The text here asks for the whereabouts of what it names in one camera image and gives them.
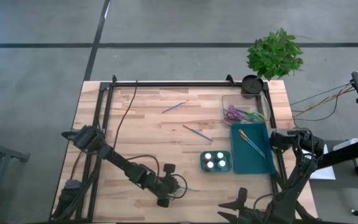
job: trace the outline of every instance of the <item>scissors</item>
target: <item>scissors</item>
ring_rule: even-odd
[[[233,105],[224,109],[225,115],[228,119],[233,121],[256,121],[256,122],[265,122],[265,116],[259,112],[253,111],[243,111],[235,108]]]

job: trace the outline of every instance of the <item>concrete floor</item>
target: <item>concrete floor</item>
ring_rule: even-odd
[[[104,0],[0,0],[0,43],[92,43]],[[284,27],[299,42],[358,42],[358,0],[114,0],[101,42],[253,42]],[[91,80],[222,80],[252,73],[247,49],[99,49]],[[302,72],[285,77],[290,102],[351,79],[358,48],[305,48]],[[50,213],[90,56],[82,49],[0,49],[0,144],[31,153],[13,161],[0,192],[0,223],[45,221]],[[325,96],[293,107],[301,110]],[[298,121],[325,139],[358,138],[357,95],[339,99],[333,116]],[[328,115],[327,103],[302,118]],[[353,189],[312,181],[320,218],[358,223]]]

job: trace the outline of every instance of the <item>wooden tabletop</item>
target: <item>wooden tabletop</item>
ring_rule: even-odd
[[[268,83],[277,128],[294,127],[290,104],[283,81]],[[84,82],[74,128],[91,125],[96,106],[99,82]],[[114,88],[109,115],[106,140],[114,143],[114,135],[122,115],[129,106],[134,87]],[[103,161],[94,211],[94,222],[225,222],[217,211],[231,212],[218,207],[219,203],[236,199],[240,187],[248,189],[246,206],[252,207],[255,199],[272,192],[268,175],[205,174],[200,169],[200,153],[210,150],[230,150],[229,126],[221,114],[222,95],[238,95],[238,87],[138,87],[135,100],[119,132],[116,151],[124,157],[151,154],[165,163],[176,164],[175,173],[184,176],[189,190],[181,198],[170,202],[169,208],[156,205],[156,196],[141,190],[128,181],[123,171]],[[184,105],[167,113],[161,112],[181,101]],[[213,142],[185,129],[185,124],[212,137]],[[80,150],[71,143],[67,149],[60,189],[70,178],[74,161]],[[291,151],[284,154],[285,167],[289,175],[295,165]],[[85,156],[78,163],[75,179],[81,180]],[[134,162],[156,169],[155,161],[140,158]],[[262,199],[257,208],[264,210],[271,200]],[[88,209],[85,202],[84,211]],[[315,217],[310,185],[302,191],[299,202]]]

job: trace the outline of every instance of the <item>green scissors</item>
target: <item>green scissors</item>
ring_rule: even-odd
[[[239,110],[232,105],[230,105],[229,108],[227,109],[226,116],[227,116],[227,118],[234,119],[234,120],[237,120],[240,118],[245,119],[245,118],[243,118],[244,116],[241,116],[240,113],[242,113],[246,117],[248,117],[248,119],[250,121],[256,121],[256,122],[261,122],[261,123],[264,123],[266,121],[265,116],[259,112],[256,112],[256,111],[250,112],[250,111]]]

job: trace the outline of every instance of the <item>clear plastic container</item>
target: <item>clear plastic container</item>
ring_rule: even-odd
[[[224,95],[221,112],[227,124],[265,123],[270,119],[264,95]]]

